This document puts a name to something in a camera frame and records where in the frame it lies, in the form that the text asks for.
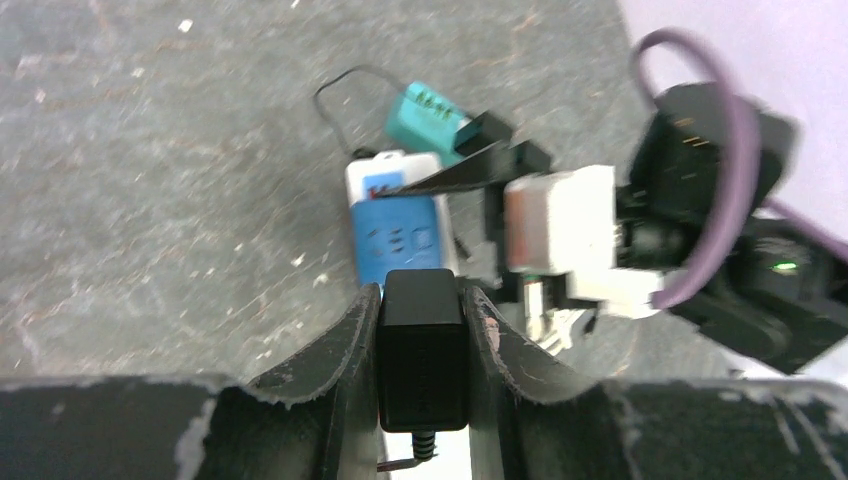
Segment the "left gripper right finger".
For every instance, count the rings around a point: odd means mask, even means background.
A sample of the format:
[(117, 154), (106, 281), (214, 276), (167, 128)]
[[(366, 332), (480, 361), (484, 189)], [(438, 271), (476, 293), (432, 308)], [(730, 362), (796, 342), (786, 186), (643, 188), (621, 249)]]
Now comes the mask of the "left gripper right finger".
[(502, 317), (478, 287), (462, 304), (470, 333), (470, 459), (475, 479), (585, 479), (569, 407), (596, 380), (555, 359)]

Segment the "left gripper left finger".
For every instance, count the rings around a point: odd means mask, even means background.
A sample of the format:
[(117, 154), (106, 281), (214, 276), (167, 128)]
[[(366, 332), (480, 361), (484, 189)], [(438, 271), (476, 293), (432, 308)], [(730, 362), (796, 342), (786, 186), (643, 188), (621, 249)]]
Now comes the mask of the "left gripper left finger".
[(307, 346), (249, 386), (281, 406), (291, 468), (309, 479), (374, 479), (377, 432), (375, 331), (380, 288), (362, 287), (345, 313)]

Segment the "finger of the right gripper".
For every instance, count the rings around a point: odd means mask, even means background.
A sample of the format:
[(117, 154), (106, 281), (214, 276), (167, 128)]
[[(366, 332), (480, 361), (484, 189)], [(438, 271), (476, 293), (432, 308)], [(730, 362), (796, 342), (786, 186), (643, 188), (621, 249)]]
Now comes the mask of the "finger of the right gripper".
[(481, 189), (503, 191), (510, 182), (524, 176), (551, 172), (552, 155), (536, 143), (511, 145), (498, 141), (424, 179), (377, 190), (374, 197), (433, 196)]

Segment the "black plug adapter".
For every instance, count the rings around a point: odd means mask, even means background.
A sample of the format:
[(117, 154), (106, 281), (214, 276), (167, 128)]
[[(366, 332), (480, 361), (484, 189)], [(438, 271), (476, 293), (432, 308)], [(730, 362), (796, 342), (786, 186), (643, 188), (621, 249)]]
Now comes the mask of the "black plug adapter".
[(491, 111), (485, 111), (462, 126), (454, 138), (454, 151), (464, 157), (498, 142), (509, 143), (514, 128)]

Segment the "black charger plug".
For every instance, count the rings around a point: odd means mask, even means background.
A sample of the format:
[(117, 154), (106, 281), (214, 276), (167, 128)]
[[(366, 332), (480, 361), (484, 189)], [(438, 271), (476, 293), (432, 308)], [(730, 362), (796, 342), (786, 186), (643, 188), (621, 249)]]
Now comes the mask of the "black charger plug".
[(433, 458), (436, 434), (468, 424), (469, 331), (449, 269), (393, 270), (376, 330), (379, 421), (411, 435), (410, 468)]

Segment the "teal power strip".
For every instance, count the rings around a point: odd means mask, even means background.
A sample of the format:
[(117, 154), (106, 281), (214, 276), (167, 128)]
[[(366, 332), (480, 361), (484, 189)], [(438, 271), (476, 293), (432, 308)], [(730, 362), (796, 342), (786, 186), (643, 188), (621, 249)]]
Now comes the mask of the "teal power strip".
[(384, 132), (406, 151), (437, 154), (447, 168), (463, 159), (454, 150), (454, 141), (473, 118), (435, 89), (415, 81), (395, 97)]

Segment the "blue cube adapter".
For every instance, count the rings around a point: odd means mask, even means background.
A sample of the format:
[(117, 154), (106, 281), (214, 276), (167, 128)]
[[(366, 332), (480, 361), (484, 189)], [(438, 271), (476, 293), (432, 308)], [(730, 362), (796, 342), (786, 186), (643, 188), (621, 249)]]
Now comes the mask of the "blue cube adapter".
[(398, 269), (458, 270), (444, 197), (363, 200), (350, 213), (360, 285), (382, 286), (387, 274)]

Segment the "white power strip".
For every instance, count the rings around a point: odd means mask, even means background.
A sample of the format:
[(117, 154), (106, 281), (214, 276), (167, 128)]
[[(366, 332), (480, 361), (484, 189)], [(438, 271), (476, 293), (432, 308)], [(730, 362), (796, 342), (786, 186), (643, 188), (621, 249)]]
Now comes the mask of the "white power strip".
[[(402, 150), (383, 151), (371, 158), (359, 159), (351, 162), (345, 169), (345, 181), (349, 207), (363, 200), (378, 199), (374, 197), (377, 190), (384, 188), (400, 187), (413, 181), (424, 179), (442, 169), (440, 158), (435, 153), (413, 153), (407, 154)], [(453, 229), (451, 225), (453, 246)]]

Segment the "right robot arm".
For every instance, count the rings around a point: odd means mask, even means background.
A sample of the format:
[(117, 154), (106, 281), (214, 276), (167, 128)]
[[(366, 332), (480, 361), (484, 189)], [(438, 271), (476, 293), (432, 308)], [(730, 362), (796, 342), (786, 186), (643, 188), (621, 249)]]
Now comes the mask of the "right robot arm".
[(624, 185), (609, 165), (555, 170), (485, 112), (458, 131), (456, 164), (379, 194), (481, 190), (502, 280), (491, 296), (521, 304), (546, 348), (601, 315), (666, 310), (737, 355), (801, 372), (847, 337), (847, 246), (769, 200), (794, 124), (714, 83), (672, 87), (655, 106)]

